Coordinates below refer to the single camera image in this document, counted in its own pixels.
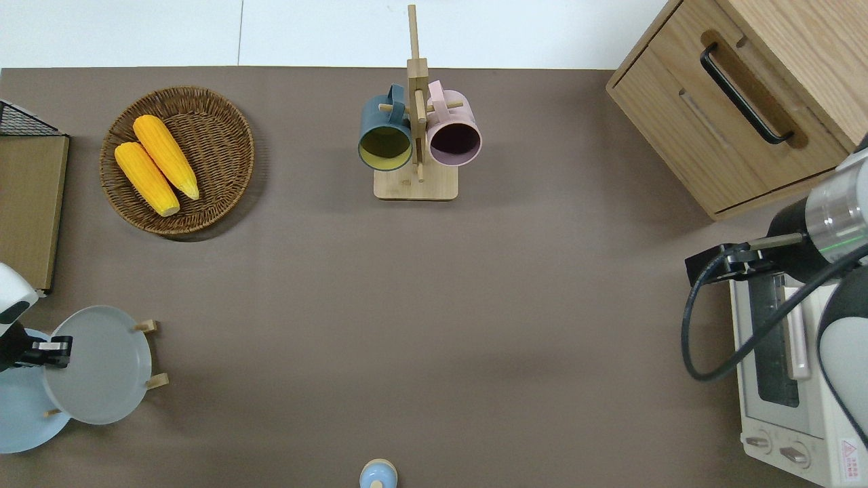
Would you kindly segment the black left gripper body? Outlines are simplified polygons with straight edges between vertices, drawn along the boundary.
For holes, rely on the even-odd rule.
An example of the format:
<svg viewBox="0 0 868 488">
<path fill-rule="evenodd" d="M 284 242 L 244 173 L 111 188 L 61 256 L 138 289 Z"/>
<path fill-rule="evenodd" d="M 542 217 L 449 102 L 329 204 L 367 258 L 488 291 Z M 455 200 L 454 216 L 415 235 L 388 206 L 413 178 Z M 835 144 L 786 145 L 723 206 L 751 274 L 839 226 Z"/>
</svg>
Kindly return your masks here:
<svg viewBox="0 0 868 488">
<path fill-rule="evenodd" d="M 10 324 L 1 336 L 1 371 L 14 367 L 30 351 L 35 338 L 28 335 L 21 323 Z"/>
</svg>

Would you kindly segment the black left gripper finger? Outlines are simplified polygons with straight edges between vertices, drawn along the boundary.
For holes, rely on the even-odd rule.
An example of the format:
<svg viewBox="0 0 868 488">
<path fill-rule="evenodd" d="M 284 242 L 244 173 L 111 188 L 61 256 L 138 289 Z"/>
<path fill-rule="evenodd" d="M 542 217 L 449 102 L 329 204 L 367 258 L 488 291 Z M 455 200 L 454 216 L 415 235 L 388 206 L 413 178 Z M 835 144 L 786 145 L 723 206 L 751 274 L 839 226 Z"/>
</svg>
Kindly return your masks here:
<svg viewBox="0 0 868 488">
<path fill-rule="evenodd" d="M 72 346 L 72 336 L 52 336 L 47 340 L 35 338 L 31 346 L 31 363 L 64 369 L 71 360 Z"/>
</svg>

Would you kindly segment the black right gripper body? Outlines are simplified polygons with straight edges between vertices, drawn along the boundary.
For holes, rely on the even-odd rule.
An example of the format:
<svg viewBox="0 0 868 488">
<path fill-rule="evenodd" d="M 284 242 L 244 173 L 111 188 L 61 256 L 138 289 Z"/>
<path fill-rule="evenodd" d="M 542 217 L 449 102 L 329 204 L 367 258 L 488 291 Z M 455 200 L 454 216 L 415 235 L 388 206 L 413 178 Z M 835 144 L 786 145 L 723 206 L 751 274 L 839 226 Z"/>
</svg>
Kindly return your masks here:
<svg viewBox="0 0 868 488">
<path fill-rule="evenodd" d="M 774 263 L 764 251 L 747 244 L 726 242 L 692 254 L 684 259 L 686 276 L 691 285 L 720 281 L 746 281 L 754 276 L 772 274 Z"/>
</svg>

